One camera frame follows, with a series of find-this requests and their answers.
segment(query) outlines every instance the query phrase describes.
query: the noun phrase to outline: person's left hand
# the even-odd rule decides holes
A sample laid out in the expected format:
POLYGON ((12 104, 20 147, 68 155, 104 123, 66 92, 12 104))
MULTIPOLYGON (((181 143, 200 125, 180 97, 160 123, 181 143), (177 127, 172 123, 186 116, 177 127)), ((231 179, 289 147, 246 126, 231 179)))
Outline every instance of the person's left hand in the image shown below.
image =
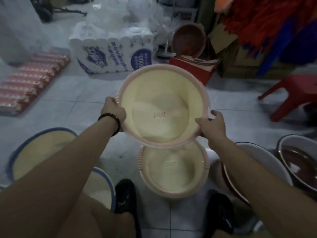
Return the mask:
POLYGON ((125 109, 118 107, 118 105, 116 104, 116 100, 113 97, 106 97, 105 105, 101 110, 101 115, 105 113, 116 115, 121 123, 123 123, 126 118, 125 109))

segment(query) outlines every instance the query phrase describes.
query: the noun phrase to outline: shoe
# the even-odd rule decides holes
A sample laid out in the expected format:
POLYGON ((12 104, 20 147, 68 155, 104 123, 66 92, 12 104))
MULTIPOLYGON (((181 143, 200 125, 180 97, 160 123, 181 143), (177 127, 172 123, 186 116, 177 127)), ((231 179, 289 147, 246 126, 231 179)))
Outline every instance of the shoe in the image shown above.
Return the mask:
POLYGON ((231 201, 216 190, 212 190, 211 193, 207 206, 207 227, 204 238, 211 238, 216 230, 232 234, 236 219, 231 201))
POLYGON ((124 179, 119 181, 115 187, 117 205, 116 214, 122 214, 124 212, 129 212, 133 215, 136 238, 141 238, 141 227, 137 217, 137 197, 135 193, 135 187, 131 180, 124 179))

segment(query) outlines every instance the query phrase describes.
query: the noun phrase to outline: forearm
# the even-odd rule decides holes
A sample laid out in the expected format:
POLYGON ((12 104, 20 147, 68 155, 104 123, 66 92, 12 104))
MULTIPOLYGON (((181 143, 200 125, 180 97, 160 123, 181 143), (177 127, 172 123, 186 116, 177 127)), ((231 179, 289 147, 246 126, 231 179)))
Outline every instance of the forearm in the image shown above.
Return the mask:
POLYGON ((24 237, 47 237, 57 232, 56 228, 73 208, 116 127, 113 118, 102 118, 3 191, 0 196, 2 227, 8 232, 24 230, 24 237))
POLYGON ((275 237, 317 234, 317 204, 313 200, 269 172, 232 141, 220 140, 215 151, 275 237))

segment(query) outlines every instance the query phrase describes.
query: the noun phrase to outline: black bracelet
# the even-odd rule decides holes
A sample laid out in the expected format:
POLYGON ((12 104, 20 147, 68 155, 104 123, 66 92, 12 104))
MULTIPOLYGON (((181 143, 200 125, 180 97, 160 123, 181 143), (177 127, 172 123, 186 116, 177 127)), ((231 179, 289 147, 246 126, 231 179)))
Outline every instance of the black bracelet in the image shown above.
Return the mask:
POLYGON ((105 113, 105 114, 100 115, 100 117, 98 118, 98 121, 99 121, 101 118, 105 117, 105 116, 110 116, 110 117, 114 118, 114 120, 116 120, 117 125, 118 125, 118 128, 117 128, 117 130, 116 130, 116 131, 113 133, 113 135, 112 135, 112 136, 115 136, 117 133, 119 133, 120 128, 121 128, 120 120, 119 120, 118 117, 117 117, 116 115, 114 115, 114 114, 105 113))

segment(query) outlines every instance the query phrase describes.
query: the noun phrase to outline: blue rim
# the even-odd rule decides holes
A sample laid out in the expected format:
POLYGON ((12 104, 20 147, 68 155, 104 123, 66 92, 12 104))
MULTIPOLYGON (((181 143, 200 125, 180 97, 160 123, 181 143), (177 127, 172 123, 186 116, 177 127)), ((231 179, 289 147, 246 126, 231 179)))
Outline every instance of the blue rim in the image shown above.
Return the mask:
POLYGON ((19 156, 19 154, 21 153, 21 151, 31 142, 33 141, 34 139, 36 139, 37 137, 43 135, 43 134, 46 134, 46 133, 49 133, 49 132, 53 132, 53 131, 66 131, 66 132, 70 132, 72 133, 73 135, 75 135, 76 137, 78 136, 74 131, 72 131, 71 129, 69 128, 64 128, 64 127, 56 127, 56 128, 49 128, 49 129, 46 129, 46 130, 43 130, 31 137, 29 137, 26 141, 24 141, 24 143, 22 143, 15 151, 12 152, 10 158, 9 158, 9 163, 6 167, 6 174, 9 178, 9 180, 11 182, 15 182, 14 178, 13 178, 13 171, 12 171, 12 168, 13 168, 13 164, 15 162, 15 160, 17 159, 17 157, 19 156))
POLYGON ((98 167, 94 167, 93 171, 100 174, 108 183, 109 187, 110 187, 110 191, 111 191, 111 211, 115 211, 116 209, 116 204, 117 204, 117 197, 116 197, 116 193, 115 193, 115 189, 113 188, 113 183, 110 180, 109 176, 100 168, 98 167))

